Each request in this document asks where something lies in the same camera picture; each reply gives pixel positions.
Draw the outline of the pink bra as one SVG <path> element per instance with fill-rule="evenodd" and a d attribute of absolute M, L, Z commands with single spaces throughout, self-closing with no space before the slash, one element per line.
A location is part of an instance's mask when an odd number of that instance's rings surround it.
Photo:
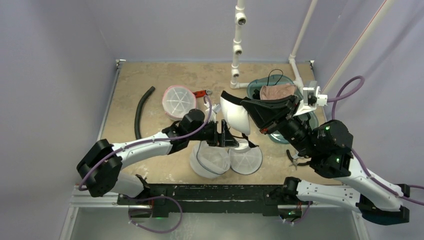
<path fill-rule="evenodd" d="M 260 100 L 278 100 L 283 99 L 295 94 L 297 86 L 294 84 L 277 84 L 277 85 L 264 85 L 259 91 Z"/>

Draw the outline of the white bra with black straps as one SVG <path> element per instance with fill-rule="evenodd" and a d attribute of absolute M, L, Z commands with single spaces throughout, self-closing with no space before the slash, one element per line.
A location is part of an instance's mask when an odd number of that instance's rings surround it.
<path fill-rule="evenodd" d="M 249 101 L 248 97 L 240 98 L 229 94 L 223 90 L 220 95 L 220 105 L 223 117 L 228 125 L 241 133 L 241 138 L 247 140 L 250 148 L 257 148 L 258 145 L 249 140 L 248 135 L 251 133 L 249 114 L 242 106 L 242 101 Z"/>

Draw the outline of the blue-trimmed white mesh laundry bag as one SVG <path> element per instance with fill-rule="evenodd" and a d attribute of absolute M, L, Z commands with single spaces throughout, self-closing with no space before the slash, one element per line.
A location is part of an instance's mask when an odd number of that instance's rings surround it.
<path fill-rule="evenodd" d="M 189 164 L 199 176 L 215 179 L 228 170 L 240 175 L 251 175 L 263 163 L 263 153 L 258 146 L 249 146 L 246 139 L 239 139 L 238 147 L 210 146 L 206 141 L 196 144 L 190 153 Z"/>

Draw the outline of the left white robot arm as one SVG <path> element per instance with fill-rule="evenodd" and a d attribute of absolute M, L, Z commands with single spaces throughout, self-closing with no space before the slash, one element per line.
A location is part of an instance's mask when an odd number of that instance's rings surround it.
<path fill-rule="evenodd" d="M 190 141 L 219 148 L 239 146 L 226 121 L 220 124 L 222 131 L 218 132 L 218 122 L 206 119 L 199 109 L 191 109 L 182 120 L 150 137 L 124 143 L 98 140 L 76 166 L 82 178 L 79 190 L 88 191 L 94 198 L 107 193 L 123 194 L 142 205 L 149 199 L 148 183 L 141 176 L 128 175 L 122 169 L 152 157 L 179 152 Z"/>

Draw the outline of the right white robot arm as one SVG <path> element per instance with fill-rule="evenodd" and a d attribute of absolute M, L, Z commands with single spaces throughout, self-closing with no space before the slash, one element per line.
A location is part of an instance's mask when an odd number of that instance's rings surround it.
<path fill-rule="evenodd" d="M 316 174 L 341 182 L 340 186 L 330 186 L 287 177 L 278 194 L 284 202 L 344 207 L 383 226 L 409 222 L 410 211 L 402 203 L 402 197 L 409 196 L 409 186 L 389 183 L 372 174 L 354 156 L 353 135 L 341 121 L 330 120 L 311 128 L 300 116 L 314 107 L 305 106 L 296 96 L 277 100 L 243 98 L 240 103 L 262 134 L 279 132 L 300 157 L 308 160 Z"/>

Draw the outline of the pink-trimmed white mesh laundry bag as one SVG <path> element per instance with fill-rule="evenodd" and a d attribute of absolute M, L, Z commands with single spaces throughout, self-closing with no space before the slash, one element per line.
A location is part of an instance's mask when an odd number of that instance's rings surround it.
<path fill-rule="evenodd" d="M 163 94 L 162 107 L 170 119 L 178 121 L 190 110 L 197 108 L 197 99 L 187 87 L 172 85 Z"/>

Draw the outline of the black garment in bin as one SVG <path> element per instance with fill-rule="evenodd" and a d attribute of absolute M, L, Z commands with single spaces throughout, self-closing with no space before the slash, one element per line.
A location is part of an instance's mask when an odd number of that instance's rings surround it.
<path fill-rule="evenodd" d="M 283 76 L 284 76 L 284 72 L 279 68 L 275 68 L 268 73 L 267 77 L 253 80 L 250 83 L 251 86 L 249 87 L 250 98 L 254 100 L 260 100 L 261 88 L 263 86 L 276 85 L 278 82 L 281 81 Z"/>

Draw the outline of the red handled tool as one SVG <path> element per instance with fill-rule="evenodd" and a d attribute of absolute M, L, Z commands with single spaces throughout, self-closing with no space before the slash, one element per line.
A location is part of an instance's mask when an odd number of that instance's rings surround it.
<path fill-rule="evenodd" d="M 205 90 L 199 90 L 199 91 L 194 91 L 193 95 L 196 98 L 202 98 L 204 96 L 209 96 L 212 94 L 212 91 L 210 89 L 205 89 Z"/>

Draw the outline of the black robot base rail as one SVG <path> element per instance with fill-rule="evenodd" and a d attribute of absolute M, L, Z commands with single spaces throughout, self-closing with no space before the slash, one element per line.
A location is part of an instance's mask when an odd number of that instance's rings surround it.
<path fill-rule="evenodd" d="M 284 207 L 306 208 L 294 192 L 294 183 L 282 184 L 167 184 L 149 183 L 137 197 L 118 195 L 118 205 L 145 206 L 154 218 L 170 213 L 261 214 L 278 216 Z"/>

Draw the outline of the white PVC pipe frame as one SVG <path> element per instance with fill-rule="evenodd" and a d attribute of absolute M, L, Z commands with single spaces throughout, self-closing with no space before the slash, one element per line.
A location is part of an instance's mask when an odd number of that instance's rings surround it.
<path fill-rule="evenodd" d="M 315 78 L 325 87 L 352 60 L 352 52 L 372 29 L 386 0 L 247 0 L 241 60 L 314 61 Z"/>

